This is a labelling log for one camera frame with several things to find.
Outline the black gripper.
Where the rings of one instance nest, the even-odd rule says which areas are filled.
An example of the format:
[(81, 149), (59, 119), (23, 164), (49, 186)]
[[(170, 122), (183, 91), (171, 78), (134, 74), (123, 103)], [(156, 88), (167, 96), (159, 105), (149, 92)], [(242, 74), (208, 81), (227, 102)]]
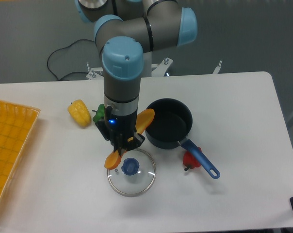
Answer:
[(112, 110), (111, 106), (108, 106), (107, 109), (105, 108), (105, 116), (95, 125), (104, 139), (111, 142), (113, 152), (123, 155), (122, 142), (126, 140), (125, 150), (133, 150), (140, 147), (145, 141), (145, 137), (135, 132), (137, 110), (125, 116), (115, 115), (112, 113)]

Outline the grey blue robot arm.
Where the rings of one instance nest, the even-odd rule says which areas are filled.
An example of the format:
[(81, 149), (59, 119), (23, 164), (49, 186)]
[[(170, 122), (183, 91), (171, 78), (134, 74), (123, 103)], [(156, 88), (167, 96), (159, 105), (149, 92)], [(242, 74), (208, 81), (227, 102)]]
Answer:
[(141, 146), (135, 127), (144, 55), (195, 41), (196, 15), (176, 0), (77, 0), (81, 19), (94, 24), (104, 79), (105, 116), (97, 127), (114, 151)]

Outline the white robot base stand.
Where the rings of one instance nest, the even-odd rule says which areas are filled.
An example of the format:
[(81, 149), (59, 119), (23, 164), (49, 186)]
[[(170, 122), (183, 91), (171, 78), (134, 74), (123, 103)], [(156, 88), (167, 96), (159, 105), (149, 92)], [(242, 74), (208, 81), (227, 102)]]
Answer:
[[(142, 77), (165, 77), (169, 76), (170, 67), (173, 64), (173, 59), (166, 57), (160, 63), (152, 64), (152, 53), (144, 53), (144, 69)], [(96, 67), (90, 68), (87, 62), (88, 73), (86, 74), (87, 80), (103, 80), (103, 68)]]

